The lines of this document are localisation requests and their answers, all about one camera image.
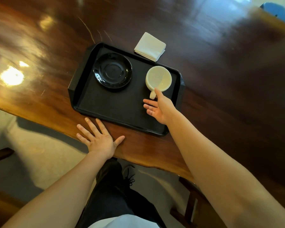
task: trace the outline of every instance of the black tray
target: black tray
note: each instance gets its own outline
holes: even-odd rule
[[[112,90],[102,86],[93,74],[95,60],[109,52],[124,55],[132,64],[132,79],[122,89]],[[153,66],[163,66],[172,76],[172,84],[163,94],[170,98],[179,110],[185,89],[181,74],[170,67],[144,57],[117,49],[105,43],[87,48],[82,63],[76,69],[68,87],[71,105],[81,114],[97,117],[123,126],[156,135],[166,135],[167,126],[149,116],[143,108],[143,99],[149,99],[150,91],[145,84],[146,74]]]

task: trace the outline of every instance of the cup handle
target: cup handle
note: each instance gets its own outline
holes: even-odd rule
[[[150,99],[155,99],[155,97],[156,97],[156,93],[154,90],[152,90],[150,94]]]

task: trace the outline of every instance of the blue chair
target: blue chair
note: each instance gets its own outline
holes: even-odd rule
[[[285,7],[282,5],[273,3],[273,2],[266,2],[263,5],[261,5],[261,8],[270,13],[271,15],[276,16],[281,21],[285,22]]]

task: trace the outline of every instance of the finger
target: finger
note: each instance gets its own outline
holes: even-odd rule
[[[77,125],[77,128],[78,128],[88,139],[90,139],[90,141],[95,138],[95,137],[94,137],[86,128],[84,128],[82,125],[78,124],[78,125]]]
[[[85,145],[89,146],[90,145],[90,141],[88,139],[86,139],[85,137],[83,137],[81,134],[76,134],[77,138]]]
[[[155,88],[154,91],[156,93],[157,99],[160,99],[163,97],[163,93],[159,89]]]
[[[156,109],[156,107],[153,107],[153,106],[150,106],[150,105],[147,105],[147,104],[144,104],[143,107],[144,107],[145,109],[149,109],[149,110],[151,110],[151,111],[154,111],[154,110]]]
[[[152,106],[158,107],[157,101],[152,101],[152,100],[149,100],[149,99],[144,99],[143,102],[144,102],[144,103],[147,103],[148,105],[152,105]]]
[[[99,129],[101,130],[102,134],[104,135],[109,135],[109,132],[107,131],[107,128],[105,127],[105,125],[102,123],[101,120],[99,120],[98,118],[96,118],[96,122],[99,126]]]
[[[94,125],[94,123],[89,118],[85,118],[85,120],[89,125],[90,129],[92,130],[93,134],[95,135],[95,137],[98,137],[100,135],[100,132],[97,129],[97,127]]]
[[[118,139],[114,142],[114,147],[116,148],[122,141],[125,139],[125,136],[120,136]]]
[[[154,117],[154,111],[152,111],[152,110],[147,110],[147,114],[149,114],[149,115],[151,115],[152,117]]]

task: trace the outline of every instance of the black saucer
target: black saucer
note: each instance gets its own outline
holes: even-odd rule
[[[117,89],[130,82],[132,65],[126,57],[118,53],[106,53],[96,60],[93,72],[100,84]]]

